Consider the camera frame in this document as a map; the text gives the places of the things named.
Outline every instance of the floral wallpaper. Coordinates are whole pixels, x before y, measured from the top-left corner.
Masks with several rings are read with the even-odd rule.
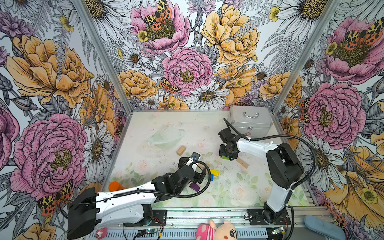
[[[0,1],[2,238],[66,239],[66,200],[100,191],[127,121],[72,20],[67,0]]]
[[[326,3],[86,1],[134,109],[271,108]],[[66,17],[84,29],[77,13]],[[301,99],[301,84],[299,77],[290,106]]]
[[[335,14],[344,16],[330,22],[303,66],[298,101],[288,96],[277,112],[285,133],[316,149],[312,191],[353,240],[384,239],[383,7],[340,3]],[[309,148],[290,144],[309,171]]]

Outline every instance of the plush toy head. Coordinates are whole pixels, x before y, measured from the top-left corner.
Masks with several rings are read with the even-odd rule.
[[[209,220],[209,225],[213,229],[216,229],[213,240],[235,240],[237,239],[237,231],[235,226],[230,221],[224,221],[219,227],[216,227],[216,224]]]

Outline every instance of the metal corner post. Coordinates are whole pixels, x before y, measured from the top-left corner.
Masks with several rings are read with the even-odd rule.
[[[105,66],[105,69],[107,70],[108,75],[111,78],[111,81],[113,83],[113,86],[116,88],[116,91],[118,95],[120,96],[121,103],[123,104],[125,110],[128,113],[128,117],[132,115],[133,109],[126,98],[126,94],[120,84],[120,81],[117,77],[117,73],[115,68],[113,67],[112,61],[109,58],[109,55],[107,53],[107,50],[104,47],[103,40],[101,39],[101,36],[99,33],[99,30],[96,28],[93,18],[88,10],[88,7],[84,0],[76,0],[73,1],[73,5],[75,6],[81,21],[83,22],[83,25],[86,29],[86,33],[89,37],[89,39],[94,44],[97,53],[99,54],[100,58],[103,61],[103,64]]]
[[[307,61],[307,58],[310,55],[310,52],[312,51],[315,43],[323,33],[324,28],[329,25],[329,21],[332,15],[336,12],[339,4],[340,4],[340,0],[329,0],[325,5],[324,11],[320,16],[319,21],[317,22],[315,28],[313,29],[312,34],[308,37],[308,41],[306,42],[303,50],[301,51],[299,58],[287,79],[286,84],[284,85],[279,97],[277,98],[275,104],[272,107],[273,114],[277,113],[277,110],[279,109],[281,104],[284,102],[285,98],[288,96],[289,91],[291,90],[293,84],[295,83],[297,77],[300,74],[301,69],[303,68],[305,62]]]

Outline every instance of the tabletop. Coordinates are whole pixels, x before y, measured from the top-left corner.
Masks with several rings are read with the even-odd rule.
[[[266,159],[251,154],[239,153],[239,158],[249,164],[244,168],[236,160],[229,161],[218,155],[222,143],[218,133],[226,128],[223,118],[228,111],[141,111],[134,112],[119,150],[109,182],[118,181],[130,188],[151,181],[159,175],[175,172],[180,156],[180,146],[186,150],[181,157],[193,152],[201,154],[201,161],[210,164],[210,169],[219,171],[209,188],[189,199],[172,198],[152,204],[152,207],[260,207],[269,197],[272,179]],[[168,144],[159,143],[159,134]],[[269,135],[277,134],[273,125]],[[280,144],[281,139],[272,139]],[[186,187],[182,194],[196,191]],[[301,186],[298,186],[289,201],[291,206],[309,206]]]

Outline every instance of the pink striped plush toy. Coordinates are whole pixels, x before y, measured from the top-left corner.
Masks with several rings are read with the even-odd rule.
[[[237,239],[237,231],[230,221],[224,221],[220,227],[216,227],[213,220],[209,225],[202,224],[197,229],[196,240],[234,240]]]

